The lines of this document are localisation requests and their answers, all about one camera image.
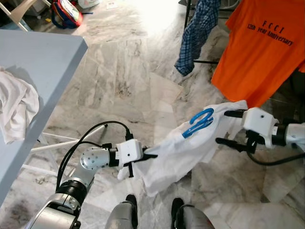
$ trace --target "light blue table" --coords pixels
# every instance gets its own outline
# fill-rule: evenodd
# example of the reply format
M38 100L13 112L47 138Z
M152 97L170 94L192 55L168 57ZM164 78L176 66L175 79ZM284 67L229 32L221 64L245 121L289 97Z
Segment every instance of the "light blue table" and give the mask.
M40 97L24 141L6 145L0 131L0 206L87 48L79 36L0 30L0 65Z

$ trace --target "white cloth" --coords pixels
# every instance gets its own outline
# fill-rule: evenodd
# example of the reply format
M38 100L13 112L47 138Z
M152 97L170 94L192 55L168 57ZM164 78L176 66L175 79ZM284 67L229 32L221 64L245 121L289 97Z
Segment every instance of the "white cloth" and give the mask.
M0 66L0 129L4 142L24 140L26 127L38 110L34 87Z
M245 100L236 103L224 103L205 107L213 108L213 122L208 127L198 130L184 139L182 133L191 127L185 122L172 130L158 145L145 151L146 154L158 155L157 158L132 163L133 175L144 181L147 195L152 197L185 176L198 162L208 163L218 144L217 137L230 134L230 139L242 129L241 118L224 116L225 111L247 109ZM128 168L119 171L118 179L128 175Z

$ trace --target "black cable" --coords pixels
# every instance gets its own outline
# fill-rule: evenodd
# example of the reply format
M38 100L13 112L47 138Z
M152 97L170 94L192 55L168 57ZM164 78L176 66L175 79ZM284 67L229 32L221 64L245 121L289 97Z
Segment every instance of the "black cable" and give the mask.
M125 135L125 139L126 140L129 140L131 138L133 138L133 135L131 134L129 128L124 124L124 123L121 123L121 122L118 122L118 121L106 121L106 122L102 122L102 123L98 123L96 124L95 126L91 127L81 138L80 140L74 145L72 146L68 152L66 153L66 155L64 156L63 160L61 161L61 165L59 167L59 170L58 170L58 174L57 174L57 184L56 184L56 190L59 188L60 184L61 184L61 178L62 178L62 175L63 175L63 172L68 164L68 161L69 159L71 158L71 156L73 155L74 151L76 150L76 148L80 145L80 144L91 144L91 145L94 145L94 146L97 146L97 147L101 147L100 145L96 144L96 143L93 143L93 142L88 142L88 141L83 141L84 138L92 131L94 130L95 128L101 126L101 125L107 125L107 124L110 124L110 123L115 123L115 124L119 124L119 125L122 125L125 130L126 130L126 135Z
M257 163L259 165L262 165L262 166L276 166L276 165L280 165L280 164L283 164L283 163L287 163L287 162L305 157L305 153L303 153L303 154L298 154L298 155L295 155L295 156L286 157L286 158L278 160L278 161L265 162L265 161L257 160L255 157L253 157L252 153L250 153L250 152L247 152L247 154L248 154L248 156L251 160L253 160L255 163Z

